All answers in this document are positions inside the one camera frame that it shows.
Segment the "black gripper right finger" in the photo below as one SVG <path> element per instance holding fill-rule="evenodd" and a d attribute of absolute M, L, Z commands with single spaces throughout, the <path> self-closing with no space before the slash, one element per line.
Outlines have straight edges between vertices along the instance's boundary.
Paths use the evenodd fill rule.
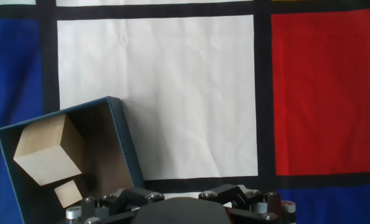
<path fill-rule="evenodd" d="M 275 191 L 261 192 L 244 185 L 224 184 L 198 194 L 198 198 L 225 205 L 229 219 L 237 224 L 296 224 L 295 202 L 282 200 Z"/>

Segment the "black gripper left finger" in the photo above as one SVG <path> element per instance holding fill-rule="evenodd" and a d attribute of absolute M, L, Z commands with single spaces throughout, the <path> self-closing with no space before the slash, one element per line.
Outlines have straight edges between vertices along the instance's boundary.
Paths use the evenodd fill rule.
<path fill-rule="evenodd" d="M 130 223 L 137 209 L 165 199 L 164 194 L 132 187 L 97 199 L 88 196 L 80 205 L 66 209 L 66 224 Z"/>

